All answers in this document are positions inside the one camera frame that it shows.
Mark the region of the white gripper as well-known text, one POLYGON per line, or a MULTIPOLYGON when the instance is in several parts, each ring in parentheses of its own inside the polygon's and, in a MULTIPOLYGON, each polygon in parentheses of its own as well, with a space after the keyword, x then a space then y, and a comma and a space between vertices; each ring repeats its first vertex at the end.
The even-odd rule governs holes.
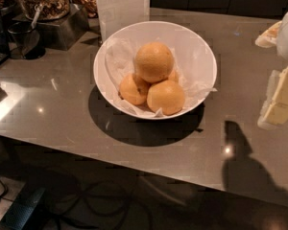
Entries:
MULTIPOLYGON (((288 12, 255 41, 262 48, 276 46, 277 53, 288 60, 288 12)), ((271 130, 288 121, 288 66, 281 72, 273 70, 268 80, 266 101, 260 110, 257 124, 271 130)))

